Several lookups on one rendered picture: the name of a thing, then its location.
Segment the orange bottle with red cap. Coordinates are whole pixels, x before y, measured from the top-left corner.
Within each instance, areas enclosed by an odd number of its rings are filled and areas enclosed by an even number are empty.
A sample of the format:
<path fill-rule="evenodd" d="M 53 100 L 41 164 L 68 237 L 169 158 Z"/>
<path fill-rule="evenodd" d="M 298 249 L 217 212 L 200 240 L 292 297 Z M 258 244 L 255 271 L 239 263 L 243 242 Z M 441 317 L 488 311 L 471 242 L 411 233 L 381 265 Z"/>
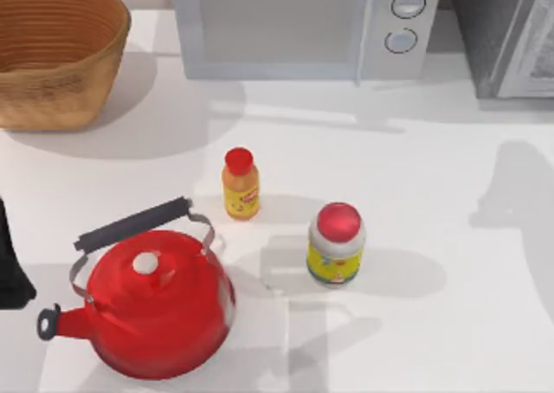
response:
<path fill-rule="evenodd" d="M 260 177 L 254 156 L 245 147 L 234 147 L 224 157 L 222 169 L 224 208 L 238 220 L 254 217 L 260 209 Z"/>

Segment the yellow jar with red lid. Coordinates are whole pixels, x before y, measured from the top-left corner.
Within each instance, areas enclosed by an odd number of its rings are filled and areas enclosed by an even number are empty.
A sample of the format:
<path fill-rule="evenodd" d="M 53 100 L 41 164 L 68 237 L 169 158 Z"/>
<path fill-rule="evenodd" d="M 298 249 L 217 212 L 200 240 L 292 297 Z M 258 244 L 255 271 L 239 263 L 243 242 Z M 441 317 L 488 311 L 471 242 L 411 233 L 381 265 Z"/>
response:
<path fill-rule="evenodd" d="M 308 229 L 306 265 L 311 276 L 330 287 L 348 284 L 360 269 L 366 236 L 355 207 L 343 202 L 326 204 Z"/>

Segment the pale microwave oven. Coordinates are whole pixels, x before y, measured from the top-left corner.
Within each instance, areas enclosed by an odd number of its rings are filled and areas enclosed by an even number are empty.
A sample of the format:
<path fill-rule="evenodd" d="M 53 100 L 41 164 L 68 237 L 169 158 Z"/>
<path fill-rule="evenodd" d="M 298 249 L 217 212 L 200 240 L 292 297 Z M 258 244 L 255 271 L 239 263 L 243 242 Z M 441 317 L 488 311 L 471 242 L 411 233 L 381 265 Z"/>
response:
<path fill-rule="evenodd" d="M 392 0 L 372 0 L 364 81 L 419 77 L 439 0 L 400 19 Z M 172 0 L 184 72 L 196 80 L 356 82 L 365 0 Z M 414 30 L 417 45 L 395 55 L 389 32 Z"/>

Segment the red kettle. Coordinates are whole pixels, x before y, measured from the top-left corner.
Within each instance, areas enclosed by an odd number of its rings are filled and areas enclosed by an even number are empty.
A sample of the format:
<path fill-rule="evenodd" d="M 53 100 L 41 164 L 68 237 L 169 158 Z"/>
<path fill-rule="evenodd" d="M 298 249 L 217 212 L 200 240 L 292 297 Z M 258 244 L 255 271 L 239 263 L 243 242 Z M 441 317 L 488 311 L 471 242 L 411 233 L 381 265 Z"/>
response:
<path fill-rule="evenodd" d="M 44 308 L 38 337 L 81 338 L 117 372 L 163 380 L 204 364 L 229 335 L 235 289 L 211 244 L 210 220 L 180 196 L 81 235 L 74 282 L 89 256 L 102 255 L 85 286 L 83 306 Z"/>

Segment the microwave knob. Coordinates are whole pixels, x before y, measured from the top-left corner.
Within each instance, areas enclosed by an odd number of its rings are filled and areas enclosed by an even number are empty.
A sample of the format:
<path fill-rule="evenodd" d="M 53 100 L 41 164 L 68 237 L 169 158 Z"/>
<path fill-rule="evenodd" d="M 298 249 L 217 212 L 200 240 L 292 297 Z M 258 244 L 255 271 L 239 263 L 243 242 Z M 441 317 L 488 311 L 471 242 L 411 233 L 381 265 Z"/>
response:
<path fill-rule="evenodd" d="M 392 0 L 391 11 L 400 19 L 412 19 L 426 8 L 426 0 Z"/>
<path fill-rule="evenodd" d="M 389 32 L 384 39 L 384 46 L 386 49 L 395 55 L 408 53 L 417 45 L 417 43 L 417 33 L 408 28 L 402 28 L 398 31 Z"/>

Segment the woven brown basket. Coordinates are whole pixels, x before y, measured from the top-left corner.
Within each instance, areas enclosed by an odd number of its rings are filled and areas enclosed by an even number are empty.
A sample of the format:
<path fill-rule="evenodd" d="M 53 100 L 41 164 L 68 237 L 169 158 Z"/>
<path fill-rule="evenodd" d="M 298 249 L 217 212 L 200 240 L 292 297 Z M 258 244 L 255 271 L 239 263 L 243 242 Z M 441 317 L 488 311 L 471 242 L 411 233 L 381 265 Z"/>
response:
<path fill-rule="evenodd" d="M 90 125 L 112 91 L 131 23 L 121 0 L 0 0 L 0 129 Z"/>

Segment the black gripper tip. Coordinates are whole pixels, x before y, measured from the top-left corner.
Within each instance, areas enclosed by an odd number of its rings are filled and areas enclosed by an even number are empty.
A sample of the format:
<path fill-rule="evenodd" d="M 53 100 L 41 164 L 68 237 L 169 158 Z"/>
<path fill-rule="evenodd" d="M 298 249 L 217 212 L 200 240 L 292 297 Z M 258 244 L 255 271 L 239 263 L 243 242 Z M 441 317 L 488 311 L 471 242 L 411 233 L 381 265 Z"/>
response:
<path fill-rule="evenodd" d="M 23 309 L 37 295 L 13 247 L 3 199 L 0 197 L 0 310 Z"/>

